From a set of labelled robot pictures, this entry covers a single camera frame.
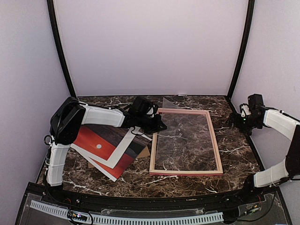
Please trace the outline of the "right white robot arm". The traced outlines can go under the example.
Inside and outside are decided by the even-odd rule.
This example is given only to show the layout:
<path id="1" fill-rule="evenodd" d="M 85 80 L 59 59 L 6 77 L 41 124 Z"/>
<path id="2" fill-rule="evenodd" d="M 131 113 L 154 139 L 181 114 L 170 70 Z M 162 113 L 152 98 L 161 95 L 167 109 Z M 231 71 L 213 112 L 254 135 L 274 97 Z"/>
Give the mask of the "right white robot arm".
<path id="1" fill-rule="evenodd" d="M 248 102 L 240 105 L 240 113 L 229 115 L 230 126 L 251 135 L 254 128 L 272 128 L 291 141 L 287 155 L 282 162 L 262 172 L 249 175 L 240 191 L 239 199 L 250 203 L 257 196 L 257 189 L 266 186 L 277 186 L 300 174 L 300 121 L 282 110 L 267 107 L 261 94 L 248 96 Z"/>

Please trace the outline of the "red sunset photo print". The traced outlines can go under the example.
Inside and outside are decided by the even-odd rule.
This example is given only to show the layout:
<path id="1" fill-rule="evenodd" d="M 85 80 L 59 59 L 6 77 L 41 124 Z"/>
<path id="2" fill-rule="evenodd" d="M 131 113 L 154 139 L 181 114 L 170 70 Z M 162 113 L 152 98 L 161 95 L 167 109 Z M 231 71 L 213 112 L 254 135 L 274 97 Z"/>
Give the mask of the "red sunset photo print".
<path id="1" fill-rule="evenodd" d="M 71 148 L 115 182 L 136 158 L 150 155 L 151 141 L 138 128 L 87 124 L 81 126 Z"/>

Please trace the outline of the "white photo mat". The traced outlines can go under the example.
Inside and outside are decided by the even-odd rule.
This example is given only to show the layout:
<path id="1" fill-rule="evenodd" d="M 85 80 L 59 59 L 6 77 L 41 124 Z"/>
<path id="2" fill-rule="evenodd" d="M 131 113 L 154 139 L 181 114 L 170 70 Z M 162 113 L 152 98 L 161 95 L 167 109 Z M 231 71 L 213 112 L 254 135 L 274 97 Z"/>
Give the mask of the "white photo mat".
<path id="1" fill-rule="evenodd" d="M 87 126 L 82 126 L 76 140 L 70 147 L 113 169 L 139 130 L 139 127 L 131 127 L 118 146 L 115 147 Z"/>

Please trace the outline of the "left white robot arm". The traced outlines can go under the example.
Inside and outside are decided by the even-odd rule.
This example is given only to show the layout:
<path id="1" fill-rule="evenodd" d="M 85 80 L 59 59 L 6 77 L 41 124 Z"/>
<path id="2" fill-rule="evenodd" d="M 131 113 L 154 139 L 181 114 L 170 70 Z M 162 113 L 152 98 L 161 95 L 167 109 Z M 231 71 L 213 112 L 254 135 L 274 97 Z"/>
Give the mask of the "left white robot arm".
<path id="1" fill-rule="evenodd" d="M 129 129 L 107 160 L 96 158 L 98 162 L 114 168 L 129 144 L 139 134 L 139 130 L 153 134 L 167 129 L 157 111 L 158 105 L 143 97 L 137 97 L 133 104 L 125 108 L 89 105 L 75 97 L 68 97 L 50 120 L 48 135 L 50 158 L 45 173 L 47 183 L 51 186 L 47 193 L 48 197 L 55 204 L 63 204 L 66 201 L 66 193 L 57 186 L 63 181 L 67 152 L 79 136 L 83 125 L 106 125 Z"/>

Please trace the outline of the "brown cardboard backing board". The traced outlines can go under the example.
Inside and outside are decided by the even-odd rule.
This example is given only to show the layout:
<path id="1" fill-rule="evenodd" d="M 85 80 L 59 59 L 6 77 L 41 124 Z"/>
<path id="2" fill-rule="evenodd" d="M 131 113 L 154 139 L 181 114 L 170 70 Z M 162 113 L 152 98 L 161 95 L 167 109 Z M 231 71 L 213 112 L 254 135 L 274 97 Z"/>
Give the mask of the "brown cardboard backing board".
<path id="1" fill-rule="evenodd" d="M 149 148 L 146 146 L 136 158 L 143 158 L 143 157 L 148 157 L 148 156 L 150 156 L 150 151 L 149 151 Z M 94 166 L 89 162 L 88 168 L 89 169 L 94 168 Z"/>

